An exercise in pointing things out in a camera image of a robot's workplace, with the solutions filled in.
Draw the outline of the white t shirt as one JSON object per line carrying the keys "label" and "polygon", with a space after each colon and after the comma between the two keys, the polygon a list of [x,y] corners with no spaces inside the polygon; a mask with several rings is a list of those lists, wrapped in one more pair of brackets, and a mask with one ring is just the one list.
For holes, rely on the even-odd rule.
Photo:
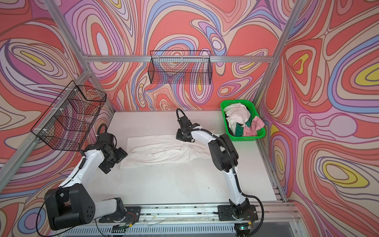
{"label": "white t shirt", "polygon": [[121,161],[121,169],[211,160],[207,144],[182,142],[173,134],[129,137],[126,152],[128,156]]}

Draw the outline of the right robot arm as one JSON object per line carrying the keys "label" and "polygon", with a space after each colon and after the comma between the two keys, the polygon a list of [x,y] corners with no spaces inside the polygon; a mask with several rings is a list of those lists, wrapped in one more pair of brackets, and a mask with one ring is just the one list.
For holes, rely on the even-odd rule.
{"label": "right robot arm", "polygon": [[238,153],[228,135],[215,134],[198,123],[192,123],[184,111],[176,109],[177,122],[180,128],[177,130],[176,139],[182,142],[201,142],[206,144],[214,166],[223,173],[228,189],[231,193],[229,199],[229,211],[217,211],[219,217],[243,220],[248,218],[246,224],[236,224],[237,237],[251,237],[255,235],[263,225],[265,219],[264,206],[261,200],[254,195],[242,192],[238,174]]}

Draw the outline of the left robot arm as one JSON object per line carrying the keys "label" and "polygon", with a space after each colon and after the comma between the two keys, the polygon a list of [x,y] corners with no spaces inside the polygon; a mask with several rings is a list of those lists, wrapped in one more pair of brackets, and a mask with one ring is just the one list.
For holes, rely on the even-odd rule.
{"label": "left robot arm", "polygon": [[125,218],[120,197],[95,202],[86,190],[97,170],[108,174],[114,165],[127,157],[126,151],[116,145],[113,134],[98,132],[96,142],[80,151],[81,161],[68,178],[45,194],[44,204],[53,231],[89,224],[100,218],[114,222]]}

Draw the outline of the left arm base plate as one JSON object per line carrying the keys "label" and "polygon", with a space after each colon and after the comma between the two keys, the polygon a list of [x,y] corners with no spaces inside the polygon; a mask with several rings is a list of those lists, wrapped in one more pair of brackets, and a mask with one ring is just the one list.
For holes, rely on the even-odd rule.
{"label": "left arm base plate", "polygon": [[135,223],[139,222],[141,215],[140,206],[125,206],[124,212],[119,214],[110,214],[107,216],[101,217],[98,221],[100,223]]}

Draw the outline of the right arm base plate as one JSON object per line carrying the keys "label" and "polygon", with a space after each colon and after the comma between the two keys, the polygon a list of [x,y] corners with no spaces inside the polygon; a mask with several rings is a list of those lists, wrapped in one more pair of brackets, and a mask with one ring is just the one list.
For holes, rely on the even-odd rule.
{"label": "right arm base plate", "polygon": [[246,212],[237,217],[230,205],[218,205],[216,214],[220,221],[251,221],[259,219],[255,206],[250,206]]}

